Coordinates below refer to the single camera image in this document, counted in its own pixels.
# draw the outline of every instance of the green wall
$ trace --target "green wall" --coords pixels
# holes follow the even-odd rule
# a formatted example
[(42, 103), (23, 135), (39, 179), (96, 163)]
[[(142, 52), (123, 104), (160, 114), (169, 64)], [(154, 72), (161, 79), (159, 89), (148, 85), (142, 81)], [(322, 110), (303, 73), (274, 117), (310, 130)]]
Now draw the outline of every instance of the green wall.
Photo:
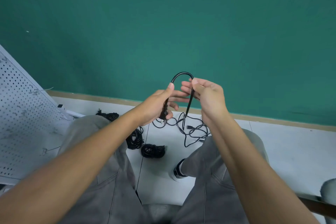
[(0, 2), (0, 44), (44, 88), (144, 100), (188, 71), (233, 113), (336, 125), (335, 0)]

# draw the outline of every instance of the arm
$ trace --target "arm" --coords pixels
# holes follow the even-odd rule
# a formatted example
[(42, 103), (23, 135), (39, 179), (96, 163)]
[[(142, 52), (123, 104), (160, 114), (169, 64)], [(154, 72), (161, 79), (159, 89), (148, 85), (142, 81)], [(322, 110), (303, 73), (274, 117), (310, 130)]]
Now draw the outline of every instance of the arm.
[(221, 86), (202, 79), (183, 85), (183, 91), (192, 86), (197, 92), (202, 118), (214, 136), (249, 222), (318, 223), (231, 117)]
[(33, 172), (0, 197), (1, 223), (56, 223), (90, 185), (103, 165), (138, 126), (156, 119), (164, 101), (185, 93), (157, 91), (143, 103)]

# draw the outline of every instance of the black and white shoe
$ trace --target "black and white shoe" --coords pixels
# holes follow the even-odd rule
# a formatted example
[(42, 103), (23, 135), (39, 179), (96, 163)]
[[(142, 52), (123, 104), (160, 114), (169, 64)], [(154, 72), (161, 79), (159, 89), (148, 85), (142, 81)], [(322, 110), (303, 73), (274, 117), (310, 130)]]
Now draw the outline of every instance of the black and white shoe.
[(175, 181), (180, 181), (181, 179), (183, 179), (183, 178), (186, 178), (188, 175), (183, 175), (182, 173), (181, 173), (181, 170), (180, 170), (180, 166), (181, 166), (181, 164), (182, 164), (182, 162), (183, 162), (183, 160), (184, 159), (182, 159), (175, 167), (174, 167), (174, 169), (172, 170), (172, 172), (171, 172), (171, 174), (170, 174), (170, 176), (171, 176), (171, 178), (172, 179), (174, 179)]

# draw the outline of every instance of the white tile floor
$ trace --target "white tile floor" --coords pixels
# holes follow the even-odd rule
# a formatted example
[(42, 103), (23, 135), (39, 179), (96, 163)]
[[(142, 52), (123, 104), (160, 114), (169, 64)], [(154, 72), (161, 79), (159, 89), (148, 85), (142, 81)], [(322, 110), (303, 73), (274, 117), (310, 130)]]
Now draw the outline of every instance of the white tile floor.
[[(84, 115), (92, 115), (100, 108), (103, 112), (123, 114), (132, 106), (101, 103), (54, 97), (65, 108)], [(200, 122), (187, 119), (186, 126)], [(283, 125), (237, 120), (237, 123), (261, 137), (272, 168), (296, 192), (320, 194), (324, 181), (336, 177), (336, 133), (316, 129), (296, 128)], [(146, 143), (166, 145), (166, 154), (161, 159), (142, 159), (139, 150), (127, 150), (134, 173), (138, 179), (137, 190), (143, 203), (166, 203), (181, 205), (194, 185), (195, 179), (180, 182), (172, 180), (168, 173), (182, 158), (187, 157), (202, 145), (197, 142), (188, 148), (183, 146), (184, 135), (176, 126), (144, 128)], [(325, 223), (322, 216), (317, 216)]]

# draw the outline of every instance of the perforated metal panel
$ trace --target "perforated metal panel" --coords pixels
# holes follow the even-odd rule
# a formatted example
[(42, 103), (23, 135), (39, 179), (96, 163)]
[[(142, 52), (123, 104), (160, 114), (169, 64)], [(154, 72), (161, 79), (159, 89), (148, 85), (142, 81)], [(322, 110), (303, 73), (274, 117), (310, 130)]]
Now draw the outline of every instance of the perforated metal panel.
[(0, 183), (54, 158), (71, 118), (0, 46)]

